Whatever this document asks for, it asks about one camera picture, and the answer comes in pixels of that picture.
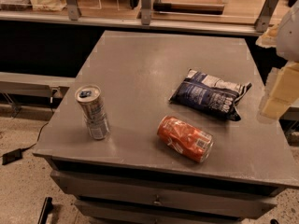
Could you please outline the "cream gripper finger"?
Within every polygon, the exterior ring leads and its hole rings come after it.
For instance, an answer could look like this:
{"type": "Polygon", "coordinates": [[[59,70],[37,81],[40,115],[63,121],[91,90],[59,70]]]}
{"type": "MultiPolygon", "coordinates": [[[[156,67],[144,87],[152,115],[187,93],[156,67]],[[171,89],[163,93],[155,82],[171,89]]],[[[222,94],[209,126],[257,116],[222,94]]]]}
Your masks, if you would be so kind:
{"type": "Polygon", "coordinates": [[[272,27],[268,27],[267,30],[258,37],[256,45],[265,49],[275,48],[277,46],[277,36],[278,25],[276,24],[272,27]]]}
{"type": "Polygon", "coordinates": [[[261,114],[279,119],[299,99],[299,63],[287,62],[282,68],[272,68],[266,80],[261,114]]]}

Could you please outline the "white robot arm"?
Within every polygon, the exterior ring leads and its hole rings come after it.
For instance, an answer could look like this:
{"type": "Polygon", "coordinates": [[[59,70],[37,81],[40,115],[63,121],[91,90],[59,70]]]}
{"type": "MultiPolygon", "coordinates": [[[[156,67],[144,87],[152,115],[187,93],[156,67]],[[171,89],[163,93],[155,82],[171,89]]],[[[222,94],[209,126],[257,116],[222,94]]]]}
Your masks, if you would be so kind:
{"type": "Polygon", "coordinates": [[[275,48],[287,63],[273,68],[268,75],[260,113],[279,119],[299,98],[299,0],[285,14],[279,25],[268,28],[256,41],[262,48],[275,48]]]}

